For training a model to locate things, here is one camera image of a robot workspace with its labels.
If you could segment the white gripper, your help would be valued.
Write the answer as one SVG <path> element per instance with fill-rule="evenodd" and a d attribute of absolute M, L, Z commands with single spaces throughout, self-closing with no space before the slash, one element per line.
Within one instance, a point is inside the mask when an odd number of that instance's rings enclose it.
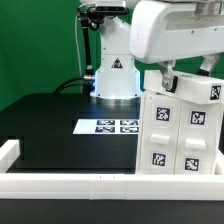
<path fill-rule="evenodd" d="M 162 87 L 174 93 L 175 61 L 197 56 L 204 60 L 198 75 L 210 76 L 224 52 L 224 6 L 214 14 L 198 14 L 196 3 L 141 0 L 133 11 L 130 51 L 139 61 L 159 63 Z"/>

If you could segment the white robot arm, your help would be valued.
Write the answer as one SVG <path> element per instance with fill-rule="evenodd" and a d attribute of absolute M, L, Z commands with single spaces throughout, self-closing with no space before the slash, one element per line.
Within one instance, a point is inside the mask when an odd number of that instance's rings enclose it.
<path fill-rule="evenodd" d="M 101 66 L 98 99 L 135 99 L 140 93 L 136 60 L 156 63 L 162 85 L 175 85 L 174 62 L 202 56 L 200 75 L 209 75 L 224 52 L 224 0 L 79 0 L 84 31 L 99 30 Z"/>

